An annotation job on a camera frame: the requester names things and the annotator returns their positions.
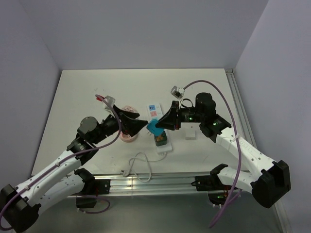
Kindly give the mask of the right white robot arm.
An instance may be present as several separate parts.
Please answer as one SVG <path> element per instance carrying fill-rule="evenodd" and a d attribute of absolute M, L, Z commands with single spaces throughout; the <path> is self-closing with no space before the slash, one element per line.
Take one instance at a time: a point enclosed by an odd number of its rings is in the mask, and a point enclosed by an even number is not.
<path fill-rule="evenodd" d="M 169 111 L 155 125 L 166 130 L 178 130 L 183 123 L 199 123 L 202 134 L 236 157 L 247 172 L 238 172 L 220 164 L 207 176 L 197 176 L 192 185 L 197 191 L 231 187 L 249 192 L 263 207 L 270 208 L 291 189 L 289 166 L 264 155 L 234 132 L 231 124 L 216 113 L 216 103 L 210 93 L 199 93 L 195 105 L 186 107 L 173 101 Z"/>

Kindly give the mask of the aluminium front rail frame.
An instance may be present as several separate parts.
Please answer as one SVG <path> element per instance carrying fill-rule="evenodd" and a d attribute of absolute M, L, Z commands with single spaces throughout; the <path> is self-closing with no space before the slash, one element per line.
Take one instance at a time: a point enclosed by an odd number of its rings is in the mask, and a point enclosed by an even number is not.
<path fill-rule="evenodd" d="M 110 191 L 112 196 L 147 196 L 147 195 L 172 195 L 193 194 L 196 188 L 191 185 L 195 176 L 209 175 L 192 173 L 167 173 L 155 174 L 144 183 L 134 175 L 127 177 L 122 175 L 93 175 L 84 168 L 77 169 L 65 177 L 56 177 L 50 173 L 39 181 L 35 175 L 27 181 L 17 185 L 17 192 L 26 199 L 30 206 L 41 204 L 53 205 L 69 196 L 75 196 L 82 191 L 86 182 L 94 179 L 110 179 Z"/>

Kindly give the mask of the blue triangular plug adapter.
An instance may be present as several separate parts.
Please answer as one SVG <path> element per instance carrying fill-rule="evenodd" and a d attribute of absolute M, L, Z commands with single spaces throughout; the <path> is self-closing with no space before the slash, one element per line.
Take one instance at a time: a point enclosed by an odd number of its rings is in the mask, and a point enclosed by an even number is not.
<path fill-rule="evenodd" d="M 146 126 L 147 130 L 152 133 L 154 136 L 160 136 L 165 130 L 163 128 L 157 128 L 156 124 L 158 123 L 158 120 L 152 119 L 148 125 Z"/>

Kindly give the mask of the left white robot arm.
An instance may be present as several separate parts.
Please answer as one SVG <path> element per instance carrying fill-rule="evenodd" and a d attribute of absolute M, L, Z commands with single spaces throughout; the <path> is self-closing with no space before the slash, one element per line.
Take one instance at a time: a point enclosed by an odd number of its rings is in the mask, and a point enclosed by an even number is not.
<path fill-rule="evenodd" d="M 22 233 L 29 229 L 39 215 L 72 194 L 89 194 L 94 190 L 94 176 L 82 168 L 99 150 L 96 144 L 117 133 L 134 136 L 148 121 L 140 120 L 138 113 L 127 112 L 116 106 L 111 114 L 98 122 L 85 117 L 77 129 L 76 138 L 51 164 L 28 180 L 0 191 L 0 217 L 10 227 Z"/>

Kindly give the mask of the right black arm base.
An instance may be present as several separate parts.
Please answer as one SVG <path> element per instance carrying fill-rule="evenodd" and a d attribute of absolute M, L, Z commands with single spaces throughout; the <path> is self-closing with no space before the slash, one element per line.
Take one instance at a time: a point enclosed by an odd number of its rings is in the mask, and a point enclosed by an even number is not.
<path fill-rule="evenodd" d="M 191 183 L 196 188 L 196 191 L 207 191 L 208 199 L 212 205 L 223 206 L 229 191 L 230 185 L 221 183 L 217 174 L 195 176 L 195 180 Z"/>

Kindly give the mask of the white plug adapter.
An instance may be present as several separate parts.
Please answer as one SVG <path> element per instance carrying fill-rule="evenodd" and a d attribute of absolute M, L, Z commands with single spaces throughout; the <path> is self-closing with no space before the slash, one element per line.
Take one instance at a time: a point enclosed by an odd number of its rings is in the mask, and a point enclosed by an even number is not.
<path fill-rule="evenodd" d="M 185 132 L 186 140 L 196 139 L 196 123 L 183 123 L 182 128 Z"/>

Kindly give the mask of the pink round socket hub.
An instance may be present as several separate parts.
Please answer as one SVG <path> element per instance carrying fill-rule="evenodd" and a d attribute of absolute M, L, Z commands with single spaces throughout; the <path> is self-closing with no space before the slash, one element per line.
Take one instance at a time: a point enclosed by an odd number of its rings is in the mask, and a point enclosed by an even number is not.
<path fill-rule="evenodd" d="M 130 142 L 135 141 L 137 139 L 137 137 L 138 137 L 138 134 L 136 134 L 134 136 L 130 136 L 129 134 L 124 134 L 124 133 L 120 134 L 120 140 L 123 142 L 126 142 L 126 143 L 130 143 Z"/>

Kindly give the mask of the dark green cube plug adapter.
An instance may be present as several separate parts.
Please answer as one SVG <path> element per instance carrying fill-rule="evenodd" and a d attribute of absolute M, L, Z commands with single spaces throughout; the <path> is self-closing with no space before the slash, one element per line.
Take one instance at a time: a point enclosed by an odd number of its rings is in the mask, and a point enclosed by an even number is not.
<path fill-rule="evenodd" d="M 159 136 L 154 136 L 154 139 L 155 139 L 155 145 L 157 147 L 164 146 L 168 142 L 168 138 L 165 134 L 161 134 Z"/>

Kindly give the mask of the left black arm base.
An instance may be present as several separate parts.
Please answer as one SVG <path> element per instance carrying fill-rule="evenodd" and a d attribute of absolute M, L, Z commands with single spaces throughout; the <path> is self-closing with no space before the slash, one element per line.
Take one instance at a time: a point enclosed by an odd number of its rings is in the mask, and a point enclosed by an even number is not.
<path fill-rule="evenodd" d="M 110 179 L 94 179 L 86 182 L 82 191 L 75 194 L 75 203 L 78 211 L 85 214 L 100 214 L 106 212 L 109 209 L 111 202 L 102 195 L 109 194 L 110 183 Z M 88 210 L 94 208 L 100 201 L 106 204 L 104 209 L 98 211 Z"/>

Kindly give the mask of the white multicolour power strip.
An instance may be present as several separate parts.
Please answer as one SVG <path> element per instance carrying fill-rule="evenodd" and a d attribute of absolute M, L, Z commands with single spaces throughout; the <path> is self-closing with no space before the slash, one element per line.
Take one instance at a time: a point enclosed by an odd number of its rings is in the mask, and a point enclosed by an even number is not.
<path fill-rule="evenodd" d="M 153 119 L 160 120 L 163 117 L 161 105 L 159 103 L 151 103 L 146 105 L 149 121 Z M 165 130 L 167 137 L 167 143 L 165 145 L 156 146 L 156 151 L 158 154 L 165 154 L 173 151 L 171 140 L 168 131 Z"/>

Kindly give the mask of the aluminium right rail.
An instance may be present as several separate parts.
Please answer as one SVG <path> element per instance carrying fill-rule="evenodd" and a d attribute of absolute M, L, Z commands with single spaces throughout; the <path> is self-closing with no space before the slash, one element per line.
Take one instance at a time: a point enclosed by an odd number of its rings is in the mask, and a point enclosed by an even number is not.
<path fill-rule="evenodd" d="M 233 99 L 235 102 L 235 106 L 237 109 L 237 114 L 239 117 L 239 121 L 241 124 L 241 128 L 243 131 L 244 138 L 251 144 L 254 143 L 254 137 L 252 134 L 252 130 L 250 128 L 250 124 L 248 121 L 248 117 L 246 115 L 245 107 L 242 102 L 242 98 L 235 80 L 234 70 L 233 69 L 225 69 L 225 73 L 229 82 L 229 86 L 231 89 L 231 93 L 233 95 Z"/>

